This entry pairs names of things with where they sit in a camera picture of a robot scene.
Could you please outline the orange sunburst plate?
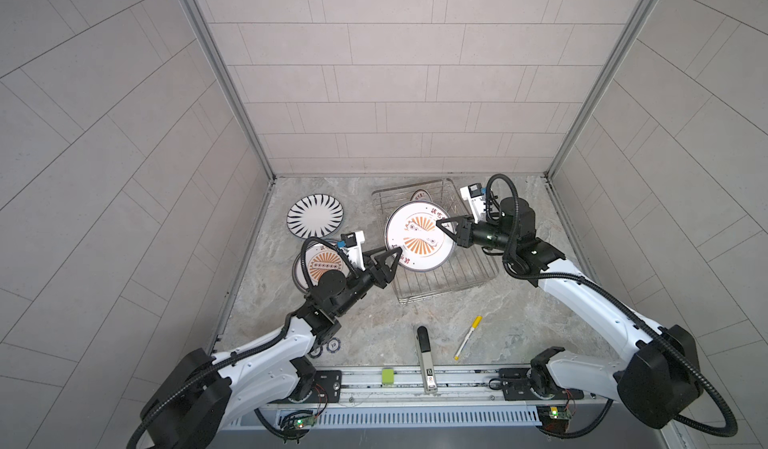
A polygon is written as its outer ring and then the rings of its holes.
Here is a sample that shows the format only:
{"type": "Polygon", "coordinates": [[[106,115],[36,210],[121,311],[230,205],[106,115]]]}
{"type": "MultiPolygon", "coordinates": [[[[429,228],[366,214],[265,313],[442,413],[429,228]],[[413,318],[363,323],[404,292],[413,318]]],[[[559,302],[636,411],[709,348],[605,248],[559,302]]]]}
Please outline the orange sunburst plate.
{"type": "Polygon", "coordinates": [[[402,248],[399,265],[415,272],[432,271],[448,261],[454,242],[436,225],[447,212],[432,202],[408,202],[388,218],[384,229],[388,249],[402,248]]]}
{"type": "Polygon", "coordinates": [[[304,255],[298,255],[294,261],[293,282],[298,290],[304,294],[307,293],[309,286],[301,267],[302,261],[306,262],[307,273],[314,286],[317,286],[321,276],[330,270],[340,271],[345,276],[350,273],[349,268],[338,253],[322,244],[315,244],[304,255]]]}

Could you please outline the red text white plate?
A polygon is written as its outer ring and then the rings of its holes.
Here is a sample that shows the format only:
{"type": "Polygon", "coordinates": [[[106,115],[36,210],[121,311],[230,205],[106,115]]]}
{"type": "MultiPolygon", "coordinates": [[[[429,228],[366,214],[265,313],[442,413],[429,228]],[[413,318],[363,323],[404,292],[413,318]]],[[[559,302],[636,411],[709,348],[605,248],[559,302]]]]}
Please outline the red text white plate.
{"type": "Polygon", "coordinates": [[[417,189],[410,197],[411,202],[432,202],[432,196],[431,194],[423,189],[417,189]]]}

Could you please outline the orange sunburst plate front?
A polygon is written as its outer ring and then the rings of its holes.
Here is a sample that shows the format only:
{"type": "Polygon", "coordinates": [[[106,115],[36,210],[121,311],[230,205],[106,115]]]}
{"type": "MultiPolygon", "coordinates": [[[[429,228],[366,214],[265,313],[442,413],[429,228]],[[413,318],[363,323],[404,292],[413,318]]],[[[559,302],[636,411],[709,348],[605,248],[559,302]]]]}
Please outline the orange sunburst plate front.
{"type": "Polygon", "coordinates": [[[349,268],[338,253],[322,244],[315,244],[304,255],[298,255],[294,261],[293,282],[298,290],[304,294],[307,293],[309,286],[301,267],[302,261],[306,262],[307,273],[314,286],[317,286],[321,276],[330,270],[340,271],[345,276],[350,273],[349,268]]]}

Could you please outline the blue striped white plate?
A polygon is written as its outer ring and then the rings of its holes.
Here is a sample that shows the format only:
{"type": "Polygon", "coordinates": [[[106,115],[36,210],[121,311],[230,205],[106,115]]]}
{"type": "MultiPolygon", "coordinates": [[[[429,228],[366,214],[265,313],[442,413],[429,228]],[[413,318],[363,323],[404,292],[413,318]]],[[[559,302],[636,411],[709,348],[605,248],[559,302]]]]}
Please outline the blue striped white plate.
{"type": "Polygon", "coordinates": [[[286,216],[288,230],[296,237],[326,237],[334,233],[344,218],[344,208],[335,197],[316,193],[295,202],[286,216]]]}

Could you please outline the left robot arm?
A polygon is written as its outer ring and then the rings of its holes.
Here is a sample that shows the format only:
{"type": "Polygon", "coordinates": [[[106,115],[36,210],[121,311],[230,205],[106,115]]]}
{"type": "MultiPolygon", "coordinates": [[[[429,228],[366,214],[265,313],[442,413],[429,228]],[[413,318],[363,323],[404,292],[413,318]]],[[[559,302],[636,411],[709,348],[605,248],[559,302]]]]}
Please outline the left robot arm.
{"type": "Polygon", "coordinates": [[[271,333],[228,352],[185,355],[142,409],[127,447],[148,436],[155,448],[205,448],[247,412],[307,394],[315,374],[309,354],[336,335],[340,317],[372,287],[395,279],[402,256],[399,247],[383,247],[354,264],[337,245],[330,248],[346,272],[328,270],[310,281],[304,303],[271,333]]]}

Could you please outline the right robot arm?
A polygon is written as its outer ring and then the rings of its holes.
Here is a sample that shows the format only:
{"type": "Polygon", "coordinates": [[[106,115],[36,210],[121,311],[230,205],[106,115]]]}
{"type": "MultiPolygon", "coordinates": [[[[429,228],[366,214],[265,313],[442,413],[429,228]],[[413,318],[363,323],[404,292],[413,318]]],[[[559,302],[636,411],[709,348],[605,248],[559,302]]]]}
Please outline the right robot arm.
{"type": "Polygon", "coordinates": [[[694,337],[665,327],[600,287],[554,245],[538,237],[536,214],[512,180],[492,175],[486,185],[463,188],[469,216],[442,218],[437,227],[454,244],[474,245],[500,258],[512,278],[527,281],[565,304],[616,352],[614,360],[580,356],[552,346],[530,362],[528,380],[541,399],[580,390],[615,401],[644,425],[676,421],[715,437],[738,432],[737,419],[700,370],[694,337]]]}

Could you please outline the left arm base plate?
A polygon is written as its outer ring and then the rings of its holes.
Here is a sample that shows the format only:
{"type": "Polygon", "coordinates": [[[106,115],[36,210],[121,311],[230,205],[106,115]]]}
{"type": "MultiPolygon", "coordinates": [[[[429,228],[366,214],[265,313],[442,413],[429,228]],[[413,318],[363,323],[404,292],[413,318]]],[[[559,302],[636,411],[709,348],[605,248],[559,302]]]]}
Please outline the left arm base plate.
{"type": "Polygon", "coordinates": [[[340,399],[341,383],[340,370],[319,370],[312,376],[301,376],[288,399],[298,404],[337,403],[340,399]]]}

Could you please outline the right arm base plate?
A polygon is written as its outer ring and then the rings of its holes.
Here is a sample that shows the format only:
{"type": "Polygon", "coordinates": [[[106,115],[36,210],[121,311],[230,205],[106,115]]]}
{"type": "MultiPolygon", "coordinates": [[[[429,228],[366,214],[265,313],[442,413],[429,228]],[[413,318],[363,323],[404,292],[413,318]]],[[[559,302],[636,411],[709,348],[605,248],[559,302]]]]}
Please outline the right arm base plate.
{"type": "Polygon", "coordinates": [[[584,392],[575,389],[547,389],[544,395],[538,394],[528,377],[527,367],[502,368],[488,382],[491,390],[501,391],[505,401],[566,401],[583,400],[584,392]]]}

